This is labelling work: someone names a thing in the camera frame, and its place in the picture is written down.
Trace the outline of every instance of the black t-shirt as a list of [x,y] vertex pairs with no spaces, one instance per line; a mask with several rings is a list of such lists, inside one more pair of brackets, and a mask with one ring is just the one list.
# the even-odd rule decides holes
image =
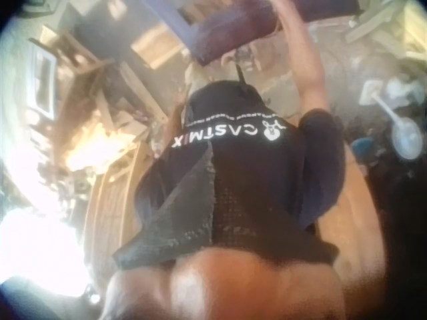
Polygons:
[[[207,148],[211,149],[215,171],[211,227],[240,232],[246,230],[242,225],[252,226],[248,227],[247,236],[240,237],[240,243],[233,239],[217,241],[218,232],[213,230],[213,234],[209,233],[210,245],[219,242],[223,246],[230,242],[245,247],[242,242],[251,238],[250,233],[256,229],[254,233],[258,236],[263,233],[270,237],[268,233],[277,233],[278,238],[274,239],[279,239],[279,246],[283,247],[282,242],[286,241],[288,246],[297,247],[295,241],[307,242],[297,240],[305,237],[299,232],[334,205],[344,182],[344,144],[329,113],[314,109],[302,118],[297,128],[269,110],[253,87],[220,81],[192,95],[183,133],[174,138],[141,180],[135,203],[145,230],[150,230],[150,221],[157,219],[158,211],[170,215],[171,223],[165,225],[186,224],[185,221],[191,220],[188,215],[191,202],[209,198],[195,188],[187,208],[181,206],[181,209],[170,209],[176,212],[164,212],[169,210],[165,210],[165,202],[168,208],[174,207],[168,197],[173,195],[176,199],[177,189],[182,188],[181,181],[193,175],[192,168]],[[175,232],[170,230],[180,228],[169,228],[163,237]],[[155,230],[161,233],[162,228]],[[186,251],[177,250],[177,254],[183,252]]]

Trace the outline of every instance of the shirt sleeve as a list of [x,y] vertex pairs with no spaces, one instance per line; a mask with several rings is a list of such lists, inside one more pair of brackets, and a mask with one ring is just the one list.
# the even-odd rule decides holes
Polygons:
[[300,225],[307,227],[334,206],[345,176],[344,139],[333,117],[314,109],[300,121],[306,142]]

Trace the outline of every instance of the white logo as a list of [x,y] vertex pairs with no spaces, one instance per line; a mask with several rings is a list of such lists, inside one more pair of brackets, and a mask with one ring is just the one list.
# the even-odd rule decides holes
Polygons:
[[264,127],[266,127],[266,130],[264,131],[264,135],[270,141],[275,141],[279,139],[280,137],[279,129],[286,129],[286,127],[280,125],[277,120],[274,121],[273,125],[270,125],[267,121],[262,121],[262,124],[264,125]]

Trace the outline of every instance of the person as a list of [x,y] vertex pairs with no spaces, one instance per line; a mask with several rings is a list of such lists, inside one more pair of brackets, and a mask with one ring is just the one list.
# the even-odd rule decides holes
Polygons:
[[242,78],[208,83],[191,64],[189,100],[171,113],[167,147],[137,188],[142,232],[113,256],[121,270],[101,319],[345,318],[334,254],[305,231],[337,201],[344,141],[298,10],[271,2],[300,94],[298,127]]

